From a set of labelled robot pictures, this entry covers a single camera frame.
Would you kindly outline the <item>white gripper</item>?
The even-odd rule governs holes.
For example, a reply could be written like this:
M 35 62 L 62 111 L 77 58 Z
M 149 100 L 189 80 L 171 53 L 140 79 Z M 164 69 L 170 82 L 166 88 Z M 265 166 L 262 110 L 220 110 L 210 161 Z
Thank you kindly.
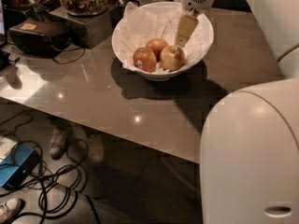
M 182 15 L 179 19 L 175 43 L 184 47 L 197 27 L 199 16 L 209 10 L 215 0 L 180 0 L 182 10 L 188 15 Z

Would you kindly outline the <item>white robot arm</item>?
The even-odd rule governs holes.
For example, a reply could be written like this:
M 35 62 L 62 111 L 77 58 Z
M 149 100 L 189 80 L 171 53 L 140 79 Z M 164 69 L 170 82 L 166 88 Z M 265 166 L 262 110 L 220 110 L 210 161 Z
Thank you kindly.
M 299 224 L 299 0 L 247 0 L 279 81 L 220 100 L 201 134 L 203 224 Z

